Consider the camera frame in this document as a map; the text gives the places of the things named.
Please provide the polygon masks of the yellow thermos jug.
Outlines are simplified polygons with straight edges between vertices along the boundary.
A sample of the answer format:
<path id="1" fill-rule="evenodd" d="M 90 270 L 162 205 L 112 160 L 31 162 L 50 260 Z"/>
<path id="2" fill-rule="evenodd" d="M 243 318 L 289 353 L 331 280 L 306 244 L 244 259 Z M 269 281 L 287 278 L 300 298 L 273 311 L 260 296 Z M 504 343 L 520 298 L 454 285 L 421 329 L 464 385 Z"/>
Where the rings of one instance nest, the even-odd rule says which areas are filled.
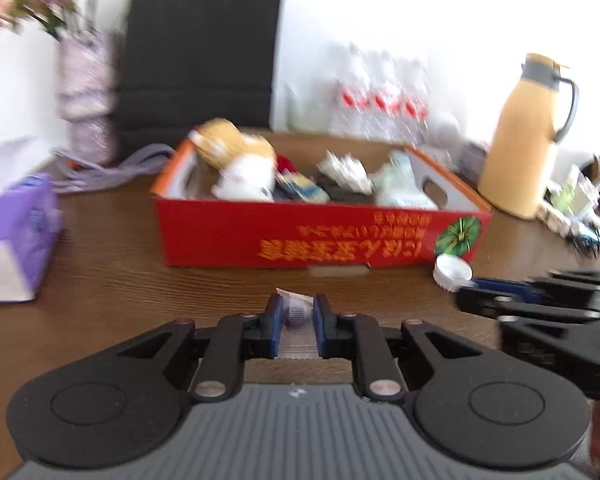
<path id="1" fill-rule="evenodd" d="M 534 218 L 562 142 L 576 117 L 579 87 L 562 64 L 529 53 L 507 98 L 478 179 L 492 206 L 519 219 Z"/>

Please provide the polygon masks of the red cardboard fruit box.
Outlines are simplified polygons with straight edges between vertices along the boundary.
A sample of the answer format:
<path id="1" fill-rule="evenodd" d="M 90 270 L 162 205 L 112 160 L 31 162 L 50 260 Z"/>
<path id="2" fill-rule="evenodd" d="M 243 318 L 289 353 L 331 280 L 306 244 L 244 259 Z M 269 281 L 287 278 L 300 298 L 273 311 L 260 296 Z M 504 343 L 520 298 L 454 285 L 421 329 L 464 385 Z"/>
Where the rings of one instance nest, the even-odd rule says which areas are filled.
<path id="1" fill-rule="evenodd" d="M 218 174 L 185 140 L 151 188 L 164 260 L 255 269 L 391 268 L 431 262 L 442 252 L 470 260 L 493 216 L 490 205 L 425 153 L 403 151 L 436 209 L 217 200 L 210 191 Z"/>

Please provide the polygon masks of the red artificial rose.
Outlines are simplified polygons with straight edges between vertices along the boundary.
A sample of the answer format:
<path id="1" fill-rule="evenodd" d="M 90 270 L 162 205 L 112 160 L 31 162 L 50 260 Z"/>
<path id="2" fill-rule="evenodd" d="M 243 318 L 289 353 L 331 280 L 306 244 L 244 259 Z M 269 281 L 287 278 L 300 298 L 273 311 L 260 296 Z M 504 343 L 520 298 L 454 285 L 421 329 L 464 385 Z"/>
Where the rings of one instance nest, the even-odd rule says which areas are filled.
<path id="1" fill-rule="evenodd" d="M 276 174 L 295 174 L 296 172 L 297 169 L 289 158 L 283 155 L 276 156 Z"/>

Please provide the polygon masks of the black paper gift bag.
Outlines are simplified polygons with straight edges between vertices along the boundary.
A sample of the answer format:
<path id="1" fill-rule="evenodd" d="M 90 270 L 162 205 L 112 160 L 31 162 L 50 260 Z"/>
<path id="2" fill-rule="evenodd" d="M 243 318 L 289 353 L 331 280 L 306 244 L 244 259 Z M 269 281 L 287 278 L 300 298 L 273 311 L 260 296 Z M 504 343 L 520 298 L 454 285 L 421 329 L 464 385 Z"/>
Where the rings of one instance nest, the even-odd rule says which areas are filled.
<path id="1" fill-rule="evenodd" d="M 131 0 L 112 128 L 121 156 L 213 118 L 270 123 L 280 0 Z"/>

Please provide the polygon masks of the water bottle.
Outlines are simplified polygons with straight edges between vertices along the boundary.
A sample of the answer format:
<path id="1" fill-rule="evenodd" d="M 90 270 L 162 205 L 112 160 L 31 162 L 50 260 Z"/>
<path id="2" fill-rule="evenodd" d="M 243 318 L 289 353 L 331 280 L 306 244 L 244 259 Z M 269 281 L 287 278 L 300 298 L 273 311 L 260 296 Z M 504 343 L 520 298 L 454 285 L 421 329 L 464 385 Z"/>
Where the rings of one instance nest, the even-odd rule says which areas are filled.
<path id="1" fill-rule="evenodd" d="M 370 70 L 357 47 L 349 48 L 346 64 L 338 79 L 329 132 L 334 136 L 363 139 L 370 105 Z"/>
<path id="2" fill-rule="evenodd" d="M 370 92 L 370 111 L 366 122 L 367 136 L 370 140 L 394 140 L 401 96 L 402 82 L 396 63 L 388 53 L 383 53 L 379 59 L 377 78 Z"/>
<path id="3" fill-rule="evenodd" d="M 399 74 L 401 84 L 400 117 L 402 131 L 413 144 L 422 144 L 428 129 L 431 102 L 429 77 L 418 61 L 406 63 Z"/>

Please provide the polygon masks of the purple tissue box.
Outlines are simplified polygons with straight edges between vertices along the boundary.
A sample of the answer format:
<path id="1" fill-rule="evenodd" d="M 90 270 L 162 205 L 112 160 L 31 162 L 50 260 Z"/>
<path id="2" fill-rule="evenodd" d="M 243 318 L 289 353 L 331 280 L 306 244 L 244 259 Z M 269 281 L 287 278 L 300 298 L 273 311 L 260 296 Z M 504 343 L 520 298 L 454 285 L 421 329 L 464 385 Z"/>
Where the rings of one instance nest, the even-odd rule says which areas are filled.
<path id="1" fill-rule="evenodd" d="M 62 230 L 50 174 L 32 174 L 0 196 L 0 304 L 35 298 Z"/>

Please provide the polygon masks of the light green cloth toy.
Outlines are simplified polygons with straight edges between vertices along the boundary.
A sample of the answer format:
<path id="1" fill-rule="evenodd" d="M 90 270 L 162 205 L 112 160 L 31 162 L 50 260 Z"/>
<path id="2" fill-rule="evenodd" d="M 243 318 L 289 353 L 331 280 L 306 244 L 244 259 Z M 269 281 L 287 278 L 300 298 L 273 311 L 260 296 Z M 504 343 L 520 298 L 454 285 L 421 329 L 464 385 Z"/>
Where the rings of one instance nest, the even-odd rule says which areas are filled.
<path id="1" fill-rule="evenodd" d="M 370 176 L 375 205 L 386 208 L 437 210 L 438 206 L 417 185 L 411 159 L 405 152 L 393 150 Z"/>

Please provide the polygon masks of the left water bottle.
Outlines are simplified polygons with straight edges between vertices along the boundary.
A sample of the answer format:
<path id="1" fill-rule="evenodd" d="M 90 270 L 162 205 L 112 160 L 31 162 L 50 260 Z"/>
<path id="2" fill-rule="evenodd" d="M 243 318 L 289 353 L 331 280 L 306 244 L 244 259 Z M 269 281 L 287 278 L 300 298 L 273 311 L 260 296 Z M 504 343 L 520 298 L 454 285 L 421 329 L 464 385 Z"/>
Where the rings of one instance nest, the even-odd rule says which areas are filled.
<path id="1" fill-rule="evenodd" d="M 357 47 L 349 48 L 346 64 L 338 79 L 329 132 L 334 136 L 363 139 L 370 105 L 370 70 Z"/>

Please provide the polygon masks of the purple textured vase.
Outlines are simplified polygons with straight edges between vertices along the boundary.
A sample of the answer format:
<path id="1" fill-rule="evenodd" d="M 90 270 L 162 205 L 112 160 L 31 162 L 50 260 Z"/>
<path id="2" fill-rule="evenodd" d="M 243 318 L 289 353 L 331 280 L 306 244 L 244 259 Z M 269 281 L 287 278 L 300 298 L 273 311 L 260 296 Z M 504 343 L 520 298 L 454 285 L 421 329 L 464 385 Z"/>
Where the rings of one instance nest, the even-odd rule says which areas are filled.
<path id="1" fill-rule="evenodd" d="M 100 32 L 67 36 L 58 53 L 58 112 L 69 124 L 69 148 L 105 165 L 114 157 L 109 118 L 114 97 L 114 42 Z"/>

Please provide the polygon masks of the small clear sachet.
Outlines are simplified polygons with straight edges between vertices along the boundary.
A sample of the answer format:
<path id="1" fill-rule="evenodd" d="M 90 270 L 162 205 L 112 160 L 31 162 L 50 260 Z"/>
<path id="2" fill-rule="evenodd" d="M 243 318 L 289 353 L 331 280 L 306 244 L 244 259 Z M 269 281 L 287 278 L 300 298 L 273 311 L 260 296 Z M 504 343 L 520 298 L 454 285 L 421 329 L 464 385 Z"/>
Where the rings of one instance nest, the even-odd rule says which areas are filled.
<path id="1" fill-rule="evenodd" d="M 313 297 L 278 288 L 283 299 L 283 325 L 280 331 L 277 357 L 285 360 L 318 358 L 313 324 Z"/>

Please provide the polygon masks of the right water bottle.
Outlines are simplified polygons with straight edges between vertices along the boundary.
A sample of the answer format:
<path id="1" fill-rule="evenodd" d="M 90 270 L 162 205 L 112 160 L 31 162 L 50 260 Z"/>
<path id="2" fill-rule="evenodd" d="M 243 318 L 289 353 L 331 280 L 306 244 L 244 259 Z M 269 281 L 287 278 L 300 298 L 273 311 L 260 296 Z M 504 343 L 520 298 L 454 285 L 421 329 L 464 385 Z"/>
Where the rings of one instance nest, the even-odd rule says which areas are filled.
<path id="1" fill-rule="evenodd" d="M 406 63 L 399 74 L 401 84 L 400 117 L 402 131 L 413 144 L 422 144 L 428 129 L 431 102 L 429 77 L 418 61 Z"/>

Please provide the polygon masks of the white round robot figurine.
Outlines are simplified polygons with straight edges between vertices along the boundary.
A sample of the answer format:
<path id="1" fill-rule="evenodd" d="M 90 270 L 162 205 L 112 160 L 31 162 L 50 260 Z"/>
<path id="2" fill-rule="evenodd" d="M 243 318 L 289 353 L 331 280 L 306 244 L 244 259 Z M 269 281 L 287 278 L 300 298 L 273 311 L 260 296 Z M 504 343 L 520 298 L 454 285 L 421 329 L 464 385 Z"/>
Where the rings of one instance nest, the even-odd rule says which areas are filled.
<path id="1" fill-rule="evenodd" d="M 427 143 L 434 148 L 447 151 L 453 160 L 460 157 L 465 138 L 457 122 L 428 122 Z"/>

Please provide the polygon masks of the white power strip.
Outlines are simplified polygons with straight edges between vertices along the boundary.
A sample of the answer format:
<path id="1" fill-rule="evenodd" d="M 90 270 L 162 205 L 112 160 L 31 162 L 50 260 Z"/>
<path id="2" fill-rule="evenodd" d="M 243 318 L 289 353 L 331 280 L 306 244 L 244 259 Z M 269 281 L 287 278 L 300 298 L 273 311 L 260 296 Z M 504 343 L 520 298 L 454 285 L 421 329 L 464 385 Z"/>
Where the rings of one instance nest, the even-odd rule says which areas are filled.
<path id="1" fill-rule="evenodd" d="M 561 238 L 580 236 L 582 234 L 581 223 L 578 220 L 568 218 L 550 203 L 540 203 L 535 218 L 544 223 L 547 229 Z"/>

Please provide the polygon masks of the white round lid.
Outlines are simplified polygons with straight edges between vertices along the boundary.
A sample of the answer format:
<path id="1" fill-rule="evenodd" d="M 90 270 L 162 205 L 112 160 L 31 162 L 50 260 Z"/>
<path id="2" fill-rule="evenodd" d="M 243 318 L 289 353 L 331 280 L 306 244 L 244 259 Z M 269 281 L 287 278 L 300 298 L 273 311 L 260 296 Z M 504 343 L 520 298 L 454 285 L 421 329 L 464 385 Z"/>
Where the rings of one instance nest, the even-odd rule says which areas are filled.
<path id="1" fill-rule="evenodd" d="M 447 292 L 456 292 L 471 283 L 471 266 L 462 258 L 443 254 L 437 256 L 432 277 L 437 285 Z"/>

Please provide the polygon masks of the orange white plush toy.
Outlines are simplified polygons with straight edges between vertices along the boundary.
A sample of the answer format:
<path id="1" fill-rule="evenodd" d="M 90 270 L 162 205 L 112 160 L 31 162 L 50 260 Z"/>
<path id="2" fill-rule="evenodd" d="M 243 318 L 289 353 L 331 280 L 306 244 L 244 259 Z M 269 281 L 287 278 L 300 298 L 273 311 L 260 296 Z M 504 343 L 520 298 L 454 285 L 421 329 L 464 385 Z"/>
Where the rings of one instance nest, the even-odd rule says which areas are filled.
<path id="1" fill-rule="evenodd" d="M 241 132 L 227 119 L 214 118 L 188 134 L 197 154 L 219 177 L 211 195 L 231 202 L 271 203 L 277 158 L 264 136 Z"/>

